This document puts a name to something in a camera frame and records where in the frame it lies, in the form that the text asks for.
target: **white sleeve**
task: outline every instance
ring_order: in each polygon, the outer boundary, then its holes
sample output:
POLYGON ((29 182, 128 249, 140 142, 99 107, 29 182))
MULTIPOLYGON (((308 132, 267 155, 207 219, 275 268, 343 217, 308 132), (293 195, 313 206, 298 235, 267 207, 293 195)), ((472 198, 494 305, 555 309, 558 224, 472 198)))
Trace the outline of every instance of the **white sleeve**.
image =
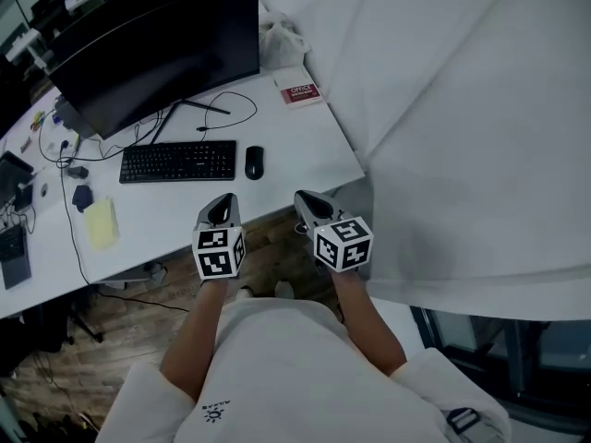
POLYGON ((507 411, 435 348, 411 358, 391 379, 444 413, 464 407, 474 409, 502 435, 502 441, 511 441, 507 411))
POLYGON ((97 443, 170 443, 195 402, 152 365, 131 367, 97 443))

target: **white shirt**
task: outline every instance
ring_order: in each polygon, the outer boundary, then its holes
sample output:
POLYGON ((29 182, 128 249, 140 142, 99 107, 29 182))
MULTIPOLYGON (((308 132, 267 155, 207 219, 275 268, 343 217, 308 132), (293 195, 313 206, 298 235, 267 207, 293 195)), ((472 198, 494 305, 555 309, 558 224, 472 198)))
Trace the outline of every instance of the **white shirt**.
POLYGON ((509 440, 506 412, 436 350, 387 377, 325 306, 253 299, 223 309, 197 405, 135 364, 97 442, 446 442, 442 411, 465 406, 509 440))

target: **black mouse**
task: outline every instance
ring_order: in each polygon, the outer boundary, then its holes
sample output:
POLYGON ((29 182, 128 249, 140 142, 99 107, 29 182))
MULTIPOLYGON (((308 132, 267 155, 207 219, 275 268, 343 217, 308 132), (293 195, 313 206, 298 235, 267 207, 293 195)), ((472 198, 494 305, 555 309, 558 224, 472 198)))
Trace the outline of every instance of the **black mouse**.
POLYGON ((265 167, 262 162, 265 150, 261 146, 247 148, 247 162, 244 172, 251 181, 259 180, 265 174, 265 167))

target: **keyboard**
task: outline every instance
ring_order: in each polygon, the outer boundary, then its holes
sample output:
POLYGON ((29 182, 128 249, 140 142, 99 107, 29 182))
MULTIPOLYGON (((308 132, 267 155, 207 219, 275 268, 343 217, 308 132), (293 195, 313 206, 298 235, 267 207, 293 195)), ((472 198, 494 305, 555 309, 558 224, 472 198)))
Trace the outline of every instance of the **keyboard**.
POLYGON ((25 256, 25 231, 22 226, 11 226, 0 233, 0 262, 25 256))
POLYGON ((119 183, 231 181, 235 159, 235 141, 132 146, 123 151, 119 183))

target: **yellow sticky note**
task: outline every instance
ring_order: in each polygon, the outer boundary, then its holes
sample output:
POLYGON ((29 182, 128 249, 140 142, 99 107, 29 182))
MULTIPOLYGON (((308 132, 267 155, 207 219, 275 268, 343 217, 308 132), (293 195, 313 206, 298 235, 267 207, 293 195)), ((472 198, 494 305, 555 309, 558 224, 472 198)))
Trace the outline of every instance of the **yellow sticky note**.
POLYGON ((99 200, 84 209, 86 235, 95 251, 114 245, 119 239, 115 208, 110 198, 99 200))

